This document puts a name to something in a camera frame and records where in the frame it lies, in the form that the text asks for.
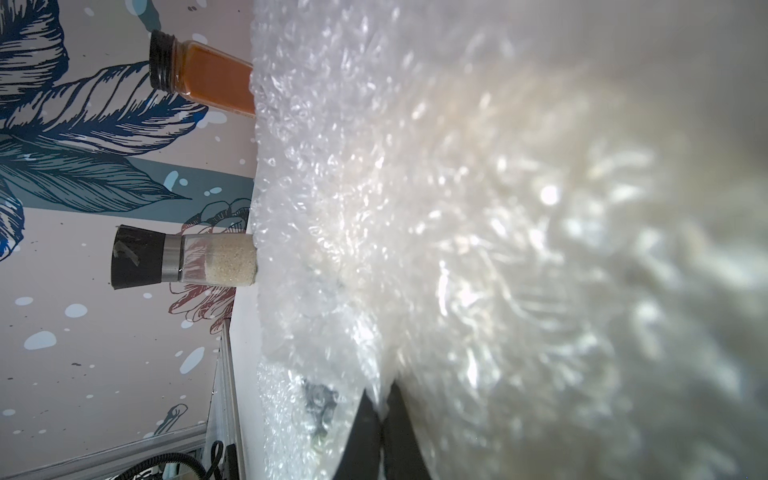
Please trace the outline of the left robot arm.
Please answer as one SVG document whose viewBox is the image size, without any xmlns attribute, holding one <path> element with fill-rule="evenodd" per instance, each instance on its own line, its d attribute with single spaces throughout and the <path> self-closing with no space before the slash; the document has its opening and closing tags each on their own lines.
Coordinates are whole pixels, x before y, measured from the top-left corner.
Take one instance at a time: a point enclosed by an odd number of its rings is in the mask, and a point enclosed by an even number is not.
<svg viewBox="0 0 768 480">
<path fill-rule="evenodd" d="M 114 479 L 239 480 L 242 476 L 238 460 L 235 444 L 225 445 L 223 441 L 216 440 L 210 447 L 206 463 L 192 454 L 164 453 L 129 467 Z"/>
</svg>

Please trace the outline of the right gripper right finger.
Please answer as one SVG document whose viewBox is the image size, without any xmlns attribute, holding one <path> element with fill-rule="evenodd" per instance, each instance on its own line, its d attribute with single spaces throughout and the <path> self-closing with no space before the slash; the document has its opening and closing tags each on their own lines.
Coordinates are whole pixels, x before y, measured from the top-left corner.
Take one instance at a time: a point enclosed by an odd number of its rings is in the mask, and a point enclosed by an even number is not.
<svg viewBox="0 0 768 480">
<path fill-rule="evenodd" d="M 400 387 L 394 383 L 382 423 L 384 474 L 388 480 L 430 480 Z"/>
</svg>

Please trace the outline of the bubble wrap sheet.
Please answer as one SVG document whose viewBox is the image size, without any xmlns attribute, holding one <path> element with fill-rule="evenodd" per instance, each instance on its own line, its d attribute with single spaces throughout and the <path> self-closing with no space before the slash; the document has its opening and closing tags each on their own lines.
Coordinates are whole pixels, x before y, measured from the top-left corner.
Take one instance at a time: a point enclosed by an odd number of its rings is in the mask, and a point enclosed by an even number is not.
<svg viewBox="0 0 768 480">
<path fill-rule="evenodd" d="M 767 475 L 763 1 L 258 1 L 262 351 L 442 479 Z"/>
</svg>

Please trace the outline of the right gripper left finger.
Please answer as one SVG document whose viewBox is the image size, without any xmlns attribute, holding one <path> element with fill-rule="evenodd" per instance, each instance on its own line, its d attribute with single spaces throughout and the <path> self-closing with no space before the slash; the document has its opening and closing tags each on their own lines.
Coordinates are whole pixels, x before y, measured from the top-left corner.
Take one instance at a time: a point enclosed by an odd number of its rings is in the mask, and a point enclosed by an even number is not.
<svg viewBox="0 0 768 480">
<path fill-rule="evenodd" d="M 381 422 L 363 393 L 334 480 L 376 480 L 381 458 Z"/>
</svg>

